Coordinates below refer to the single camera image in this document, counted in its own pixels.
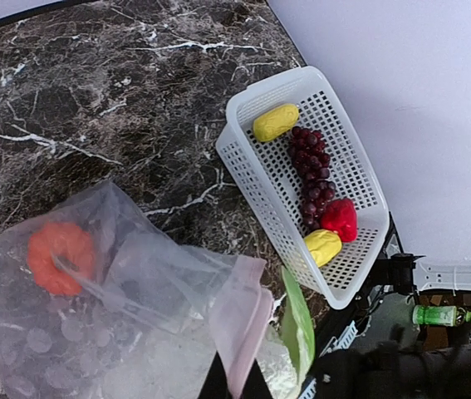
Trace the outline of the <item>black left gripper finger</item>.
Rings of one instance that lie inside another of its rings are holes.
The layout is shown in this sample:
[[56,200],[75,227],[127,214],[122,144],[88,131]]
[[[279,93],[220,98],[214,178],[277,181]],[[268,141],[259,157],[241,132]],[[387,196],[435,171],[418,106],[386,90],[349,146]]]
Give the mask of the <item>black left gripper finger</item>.
[[[228,382],[223,364],[217,353],[213,358],[212,364],[197,398],[233,398],[228,389]],[[248,378],[243,389],[242,399],[271,399],[271,392],[269,391],[257,361],[253,362],[250,373],[248,374]]]

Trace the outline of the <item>white cauliflower toy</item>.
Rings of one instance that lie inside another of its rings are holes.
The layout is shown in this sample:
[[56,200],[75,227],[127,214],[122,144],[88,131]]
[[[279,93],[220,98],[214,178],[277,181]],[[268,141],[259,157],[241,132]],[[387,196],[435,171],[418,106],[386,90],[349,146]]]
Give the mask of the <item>white cauliflower toy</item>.
[[258,365],[273,398],[297,398],[315,359],[316,340],[302,290],[287,268],[282,268],[282,281],[283,315],[275,327],[267,327]]

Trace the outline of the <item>clear zip top bag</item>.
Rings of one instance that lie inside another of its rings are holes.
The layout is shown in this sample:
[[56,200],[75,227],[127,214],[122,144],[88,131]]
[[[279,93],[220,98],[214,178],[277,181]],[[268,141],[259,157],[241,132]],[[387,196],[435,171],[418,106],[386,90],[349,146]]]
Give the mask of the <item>clear zip top bag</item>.
[[[28,240],[71,222],[95,247],[82,287],[48,293]],[[265,263],[175,243],[111,182],[0,234],[0,382],[11,398],[195,398],[217,353],[240,397],[273,305]]]

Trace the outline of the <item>orange pumpkin toy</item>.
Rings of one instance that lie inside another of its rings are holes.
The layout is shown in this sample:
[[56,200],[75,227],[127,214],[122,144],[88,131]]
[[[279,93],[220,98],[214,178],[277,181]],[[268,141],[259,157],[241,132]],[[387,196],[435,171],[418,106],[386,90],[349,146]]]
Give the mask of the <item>orange pumpkin toy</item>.
[[72,266],[73,272],[91,278],[95,267],[95,247],[91,235],[71,222],[49,222],[28,240],[27,264],[35,283],[48,293],[76,296],[81,285],[55,260]]

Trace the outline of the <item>red bell pepper toy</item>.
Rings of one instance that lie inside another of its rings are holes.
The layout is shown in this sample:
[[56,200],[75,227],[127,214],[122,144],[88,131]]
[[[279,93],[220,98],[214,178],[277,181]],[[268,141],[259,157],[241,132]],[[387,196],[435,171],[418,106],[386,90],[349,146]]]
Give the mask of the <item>red bell pepper toy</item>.
[[321,216],[320,226],[336,233],[343,243],[357,238],[356,208],[351,199],[336,199],[329,202]]

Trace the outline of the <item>white plastic basket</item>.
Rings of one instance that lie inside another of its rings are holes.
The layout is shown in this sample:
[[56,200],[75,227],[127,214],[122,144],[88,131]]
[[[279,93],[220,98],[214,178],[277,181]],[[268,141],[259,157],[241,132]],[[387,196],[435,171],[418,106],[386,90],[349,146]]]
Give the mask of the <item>white plastic basket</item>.
[[[287,153],[291,134],[267,143],[253,136],[253,122],[285,104],[300,111],[298,126],[321,132],[336,197],[356,207],[356,239],[323,267],[315,264],[303,241],[308,230],[302,221],[302,177]],[[330,83],[314,66],[284,71],[233,96],[225,115],[216,150],[283,264],[332,308],[345,308],[382,248],[390,215],[361,140]]]

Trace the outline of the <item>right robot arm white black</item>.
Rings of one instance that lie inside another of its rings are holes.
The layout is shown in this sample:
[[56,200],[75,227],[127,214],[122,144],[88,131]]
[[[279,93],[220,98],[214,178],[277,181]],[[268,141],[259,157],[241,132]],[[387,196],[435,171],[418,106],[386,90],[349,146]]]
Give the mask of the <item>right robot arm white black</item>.
[[395,254],[375,261],[369,273],[374,285],[390,285],[396,293],[459,291],[471,293],[471,261],[435,262],[424,256]]

